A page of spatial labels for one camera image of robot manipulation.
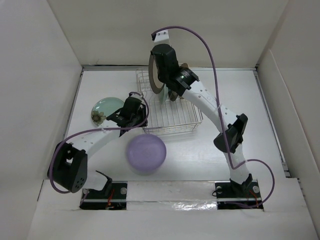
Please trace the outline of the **light green rectangular dish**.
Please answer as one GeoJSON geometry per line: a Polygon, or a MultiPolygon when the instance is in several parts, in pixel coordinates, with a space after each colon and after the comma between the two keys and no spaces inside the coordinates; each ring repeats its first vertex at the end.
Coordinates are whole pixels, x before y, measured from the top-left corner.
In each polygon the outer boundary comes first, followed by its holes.
{"type": "Polygon", "coordinates": [[[168,97],[168,91],[169,91],[168,88],[164,86],[161,92],[159,93],[159,102],[161,105],[166,102],[168,97]]]}

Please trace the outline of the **brown rim cream bowl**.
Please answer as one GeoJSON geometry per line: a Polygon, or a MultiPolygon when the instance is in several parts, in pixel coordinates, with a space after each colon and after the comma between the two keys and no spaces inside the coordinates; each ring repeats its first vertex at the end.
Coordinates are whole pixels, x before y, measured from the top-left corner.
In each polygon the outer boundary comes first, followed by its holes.
{"type": "Polygon", "coordinates": [[[164,83],[158,79],[158,68],[152,54],[149,56],[148,61],[148,78],[152,91],[155,94],[159,94],[164,88],[164,83]]]}

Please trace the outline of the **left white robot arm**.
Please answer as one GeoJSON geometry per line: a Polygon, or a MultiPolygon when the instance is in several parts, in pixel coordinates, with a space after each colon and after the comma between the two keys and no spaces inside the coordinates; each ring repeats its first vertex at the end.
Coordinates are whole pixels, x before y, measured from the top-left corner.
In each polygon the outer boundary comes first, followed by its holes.
{"type": "Polygon", "coordinates": [[[101,125],[77,132],[58,143],[47,171],[51,187],[60,194],[76,193],[84,188],[88,160],[128,131],[147,126],[149,113],[143,95],[130,92],[123,107],[107,116],[101,125]]]}

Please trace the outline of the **purple plastic plate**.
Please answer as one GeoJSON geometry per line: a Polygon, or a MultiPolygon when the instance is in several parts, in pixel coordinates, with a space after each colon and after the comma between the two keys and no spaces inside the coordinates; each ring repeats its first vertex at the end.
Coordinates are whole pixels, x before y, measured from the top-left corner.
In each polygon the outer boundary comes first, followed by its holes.
{"type": "Polygon", "coordinates": [[[149,175],[156,172],[167,157],[165,143],[156,135],[140,134],[126,146],[126,159],[137,173],[149,175]]]}

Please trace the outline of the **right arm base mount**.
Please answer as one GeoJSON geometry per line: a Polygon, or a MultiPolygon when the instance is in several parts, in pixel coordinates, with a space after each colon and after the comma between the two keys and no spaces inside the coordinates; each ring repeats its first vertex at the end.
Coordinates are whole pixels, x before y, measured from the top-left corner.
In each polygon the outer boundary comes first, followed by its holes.
{"type": "Polygon", "coordinates": [[[257,206],[262,202],[260,188],[258,182],[254,180],[244,191],[244,193],[235,193],[232,190],[231,183],[229,181],[218,181],[214,183],[215,189],[212,192],[212,196],[216,197],[218,210],[239,210],[246,209],[246,207],[240,206],[246,205],[253,209],[263,209],[263,204],[257,206]]]}

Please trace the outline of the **dark striped rim plate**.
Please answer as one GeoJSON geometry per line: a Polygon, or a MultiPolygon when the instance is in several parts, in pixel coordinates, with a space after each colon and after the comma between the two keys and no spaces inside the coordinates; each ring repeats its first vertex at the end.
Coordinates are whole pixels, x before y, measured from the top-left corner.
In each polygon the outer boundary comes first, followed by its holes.
{"type": "Polygon", "coordinates": [[[175,91],[169,91],[168,92],[168,97],[172,102],[175,102],[176,99],[178,98],[178,94],[175,91]]]}

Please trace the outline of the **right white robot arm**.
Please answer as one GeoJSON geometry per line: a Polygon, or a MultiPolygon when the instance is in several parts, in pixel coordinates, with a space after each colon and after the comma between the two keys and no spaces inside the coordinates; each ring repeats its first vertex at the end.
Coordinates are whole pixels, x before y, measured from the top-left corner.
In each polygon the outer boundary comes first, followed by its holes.
{"type": "Polygon", "coordinates": [[[249,191],[253,178],[246,167],[242,142],[248,117],[235,114],[218,102],[188,67],[178,64],[175,50],[166,43],[155,45],[150,51],[149,82],[152,90],[162,84],[179,97],[195,105],[219,131],[215,147],[224,153],[230,172],[229,187],[236,198],[249,191]]]}

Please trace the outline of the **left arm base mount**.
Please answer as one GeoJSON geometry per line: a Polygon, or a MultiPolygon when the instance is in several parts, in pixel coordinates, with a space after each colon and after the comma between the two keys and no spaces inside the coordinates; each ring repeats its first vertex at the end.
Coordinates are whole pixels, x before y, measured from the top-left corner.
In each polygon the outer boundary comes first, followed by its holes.
{"type": "Polygon", "coordinates": [[[95,189],[83,190],[79,208],[82,210],[126,210],[127,181],[115,181],[107,193],[95,189]]]}

